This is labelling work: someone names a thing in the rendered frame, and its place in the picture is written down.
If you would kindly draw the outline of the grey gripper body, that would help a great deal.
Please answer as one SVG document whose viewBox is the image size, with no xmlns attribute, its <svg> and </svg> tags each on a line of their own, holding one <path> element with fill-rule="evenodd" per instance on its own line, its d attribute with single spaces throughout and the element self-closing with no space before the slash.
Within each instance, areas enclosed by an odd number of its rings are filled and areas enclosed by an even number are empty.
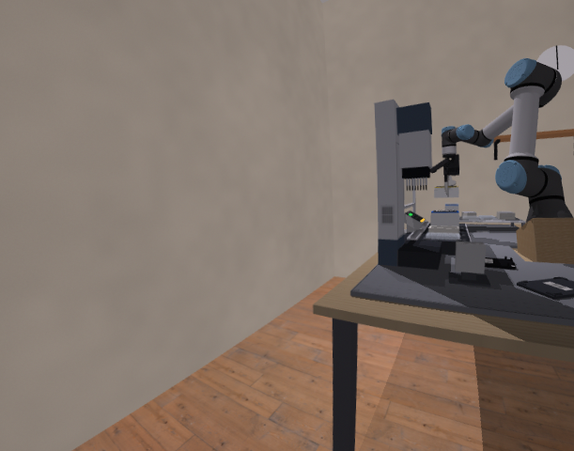
<svg viewBox="0 0 574 451">
<path fill-rule="evenodd" d="M 442 157 L 446 157 L 447 160 L 449 161 L 448 163 L 443 165 L 443 175 L 444 175 L 444 169 L 446 169 L 447 171 L 447 176 L 459 175 L 459 154 L 445 154 L 442 155 Z M 452 160 L 449 160 L 450 158 Z"/>
</svg>

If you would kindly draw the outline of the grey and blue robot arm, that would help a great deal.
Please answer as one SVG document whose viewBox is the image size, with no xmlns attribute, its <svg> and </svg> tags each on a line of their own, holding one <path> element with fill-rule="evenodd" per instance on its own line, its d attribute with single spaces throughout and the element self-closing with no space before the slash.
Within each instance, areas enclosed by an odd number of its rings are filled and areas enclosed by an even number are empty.
<svg viewBox="0 0 574 451">
<path fill-rule="evenodd" d="M 510 87 L 514 104 L 481 131 L 469 124 L 442 128 L 442 155 L 456 154 L 460 141 L 488 148 L 496 136 L 512 126 L 509 155 L 496 170 L 497 185 L 508 193 L 529 198 L 526 222 L 532 218 L 573 218 L 566 206 L 559 170 L 552 165 L 538 165 L 535 156 L 538 108 L 558 93 L 560 72 L 523 58 L 510 68 L 504 83 Z"/>
</svg>

